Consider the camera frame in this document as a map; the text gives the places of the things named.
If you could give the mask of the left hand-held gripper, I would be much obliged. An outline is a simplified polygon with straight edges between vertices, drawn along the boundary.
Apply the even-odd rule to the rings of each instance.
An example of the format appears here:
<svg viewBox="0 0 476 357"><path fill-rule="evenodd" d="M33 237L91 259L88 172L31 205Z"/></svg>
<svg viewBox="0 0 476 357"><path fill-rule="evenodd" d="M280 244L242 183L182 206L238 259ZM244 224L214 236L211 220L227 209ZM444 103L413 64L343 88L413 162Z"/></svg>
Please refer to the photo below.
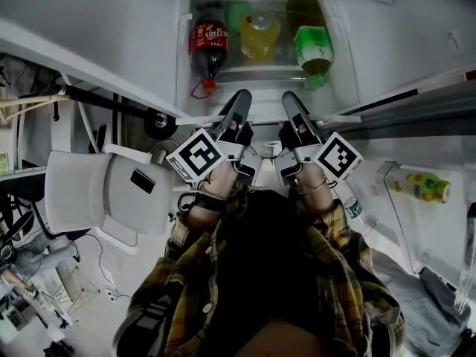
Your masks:
<svg viewBox="0 0 476 357"><path fill-rule="evenodd" d="M205 179L223 161L231 162L243 184L253 185L262 162L261 157L248 147L227 141L236 141L247 124L252 95L240 89L225 104L219 113L222 119L195 132L182 145L166 157L168 163L187 183ZM220 138L230 130L225 140Z"/></svg>

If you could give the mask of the person's right hand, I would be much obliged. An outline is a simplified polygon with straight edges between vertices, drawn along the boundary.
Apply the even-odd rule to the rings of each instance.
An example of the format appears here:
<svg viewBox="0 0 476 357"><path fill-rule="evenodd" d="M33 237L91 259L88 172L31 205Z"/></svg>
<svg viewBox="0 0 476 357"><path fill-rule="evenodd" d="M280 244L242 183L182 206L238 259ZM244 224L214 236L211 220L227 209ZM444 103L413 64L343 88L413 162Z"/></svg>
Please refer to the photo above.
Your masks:
<svg viewBox="0 0 476 357"><path fill-rule="evenodd" d="M313 144L313 136L305 123L302 123L297 132L290 122L280 122L280 131L278 136L281 141L282 148L295 149Z"/></svg>

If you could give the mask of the person's left hand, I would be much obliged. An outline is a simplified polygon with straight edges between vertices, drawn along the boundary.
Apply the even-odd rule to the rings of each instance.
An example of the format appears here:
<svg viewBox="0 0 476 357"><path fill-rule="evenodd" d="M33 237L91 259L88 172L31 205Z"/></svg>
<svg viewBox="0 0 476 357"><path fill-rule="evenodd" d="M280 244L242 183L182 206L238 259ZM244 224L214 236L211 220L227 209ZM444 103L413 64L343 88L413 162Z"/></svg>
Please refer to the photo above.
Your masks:
<svg viewBox="0 0 476 357"><path fill-rule="evenodd" d="M230 126L219 139L228 143L240 144L244 147L248 147L251 144L253 134L253 130L249 123L245 123L242 127L239 127L235 121L231 121Z"/></svg>

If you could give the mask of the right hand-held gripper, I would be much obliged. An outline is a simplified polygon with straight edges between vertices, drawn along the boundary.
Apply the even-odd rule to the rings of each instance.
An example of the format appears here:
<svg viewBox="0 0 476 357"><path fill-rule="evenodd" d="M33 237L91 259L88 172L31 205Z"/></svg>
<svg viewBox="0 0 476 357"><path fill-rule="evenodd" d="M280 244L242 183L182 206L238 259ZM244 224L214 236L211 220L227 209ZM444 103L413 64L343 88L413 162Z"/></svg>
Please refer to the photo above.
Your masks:
<svg viewBox="0 0 476 357"><path fill-rule="evenodd" d="M294 92L286 91L282 103L296 148L285 148L274 159L280 185L291 184L304 164L317 164L333 181L345 182L362 162L361 154L337 132L322 144L320 130Z"/></svg>

